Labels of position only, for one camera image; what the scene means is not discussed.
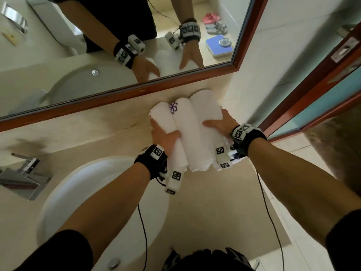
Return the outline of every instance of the hand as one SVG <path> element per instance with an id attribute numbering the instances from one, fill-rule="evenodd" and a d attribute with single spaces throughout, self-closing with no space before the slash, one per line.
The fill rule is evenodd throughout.
<path id="1" fill-rule="evenodd" d="M 164 148 L 165 154 L 169 157 L 174 149 L 175 141 L 181 136 L 181 133 L 176 130 L 166 134 L 165 131 L 151 118 L 152 138 L 154 145 L 160 145 Z"/>
<path id="2" fill-rule="evenodd" d="M 183 58 L 179 69 L 186 67 L 189 60 L 193 60 L 199 68 L 204 68 L 203 58 L 197 40 L 187 42 L 183 47 Z"/>
<path id="3" fill-rule="evenodd" d="M 207 120 L 203 122 L 206 127 L 214 127 L 224 136 L 229 137 L 232 130 L 239 126 L 239 123 L 229 115 L 226 109 L 222 109 L 223 120 Z"/>
<path id="4" fill-rule="evenodd" d="M 138 83 L 148 81 L 150 72 L 153 72 L 158 77 L 160 76 L 159 69 L 154 65 L 154 63 L 139 56 L 134 58 L 132 71 L 137 78 Z"/>

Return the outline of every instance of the toilet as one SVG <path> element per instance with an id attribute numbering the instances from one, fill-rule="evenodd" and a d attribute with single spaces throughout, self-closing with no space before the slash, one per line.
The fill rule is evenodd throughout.
<path id="1" fill-rule="evenodd" d="M 27 0 L 27 2 L 58 43 L 74 49 L 75 55 L 86 52 L 82 31 L 64 16 L 56 4 L 48 0 Z"/>

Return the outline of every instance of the dark floor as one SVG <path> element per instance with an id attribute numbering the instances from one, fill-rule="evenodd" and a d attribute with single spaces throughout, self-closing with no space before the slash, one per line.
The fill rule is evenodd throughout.
<path id="1" fill-rule="evenodd" d="M 305 135 L 334 176 L 361 196 L 361 104 Z"/>

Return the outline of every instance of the oval sink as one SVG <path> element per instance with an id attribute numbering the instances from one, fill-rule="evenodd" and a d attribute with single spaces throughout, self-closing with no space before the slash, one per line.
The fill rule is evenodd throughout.
<path id="1" fill-rule="evenodd" d="M 136 83 L 133 71 L 116 62 L 87 65 L 62 77 L 49 91 L 47 104 L 62 103 Z"/>
<path id="2" fill-rule="evenodd" d="M 40 212 L 36 240 L 46 242 L 66 219 L 92 194 L 128 169 L 134 158 L 117 156 L 99 159 L 76 169 L 50 194 Z M 154 241 L 165 221 L 169 195 L 156 181 L 151 181 L 140 200 L 139 207 L 147 233 L 148 246 Z M 106 270 L 110 260 L 119 258 L 120 267 L 130 264 L 146 250 L 138 209 L 104 251 L 92 270 Z"/>

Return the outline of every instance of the faucet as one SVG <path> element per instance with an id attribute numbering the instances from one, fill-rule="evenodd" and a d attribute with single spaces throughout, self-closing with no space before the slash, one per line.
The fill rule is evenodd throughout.
<path id="1" fill-rule="evenodd" d="M 0 185 L 27 200 L 35 200 L 51 180 L 51 177 L 36 173 L 36 166 L 40 163 L 40 159 L 16 153 L 11 155 L 25 159 L 25 162 L 17 170 L 11 168 L 6 168 L 4 171 L 0 170 Z"/>

